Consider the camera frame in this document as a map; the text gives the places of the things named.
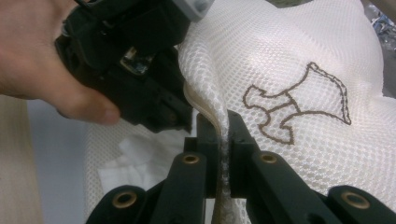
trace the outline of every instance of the mesh laundry bag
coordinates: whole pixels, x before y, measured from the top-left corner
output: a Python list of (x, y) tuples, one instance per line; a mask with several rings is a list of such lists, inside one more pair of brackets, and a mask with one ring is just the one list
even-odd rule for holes
[[(191, 25), (179, 63), (186, 97), (224, 146), (230, 109), (262, 150), (284, 157), (312, 189), (348, 184), (396, 210), (396, 101), (382, 97), (381, 48), (361, 1), (280, 9), (216, 0)], [(117, 143), (130, 133), (151, 135), (124, 122), (90, 133), (88, 212), (103, 196), (97, 169), (120, 155)], [(249, 223), (244, 202), (234, 203), (227, 222)]]

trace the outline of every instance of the brown embroidered drawing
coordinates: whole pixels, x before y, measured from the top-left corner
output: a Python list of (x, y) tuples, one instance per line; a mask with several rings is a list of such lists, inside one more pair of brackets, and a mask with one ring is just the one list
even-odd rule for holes
[(266, 115), (258, 124), (260, 132), (282, 144), (294, 144), (293, 128), (287, 122), (297, 116), (324, 115), (351, 124), (346, 86), (315, 63), (309, 63), (303, 78), (281, 93), (271, 95), (251, 85), (243, 102), (246, 108), (260, 109)]

